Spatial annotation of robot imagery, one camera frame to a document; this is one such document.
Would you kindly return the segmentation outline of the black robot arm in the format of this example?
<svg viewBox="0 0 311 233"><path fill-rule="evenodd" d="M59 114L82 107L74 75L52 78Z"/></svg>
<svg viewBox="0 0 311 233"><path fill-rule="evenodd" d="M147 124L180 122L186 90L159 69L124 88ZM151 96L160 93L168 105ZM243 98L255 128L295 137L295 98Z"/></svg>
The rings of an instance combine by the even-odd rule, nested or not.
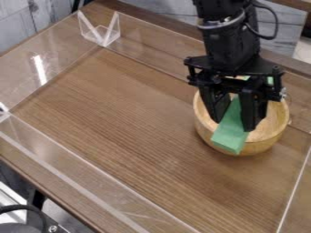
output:
<svg viewBox="0 0 311 233"><path fill-rule="evenodd" d="M220 122L238 95L243 129L250 132L266 118L267 104L280 101L283 69L260 56L263 39L256 10L270 7L256 0L194 0L198 30L207 54L183 60L188 83L198 87L210 117Z"/></svg>

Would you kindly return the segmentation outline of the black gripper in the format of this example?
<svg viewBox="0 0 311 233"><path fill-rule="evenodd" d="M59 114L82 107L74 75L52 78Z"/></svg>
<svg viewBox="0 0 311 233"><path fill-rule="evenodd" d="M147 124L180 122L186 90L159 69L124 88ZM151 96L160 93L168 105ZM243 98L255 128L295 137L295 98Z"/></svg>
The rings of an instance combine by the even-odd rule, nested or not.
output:
<svg viewBox="0 0 311 233"><path fill-rule="evenodd" d="M184 59L188 82L199 87L204 107L216 123L231 104L228 92L239 93L242 123L244 131L251 132L266 118L267 100L282 98L283 75L275 64L260 57L260 39L267 36L258 33L256 12L238 10L215 20L200 18L198 29L207 55ZM254 77L259 85L247 89L247 82L235 80L235 76Z"/></svg>

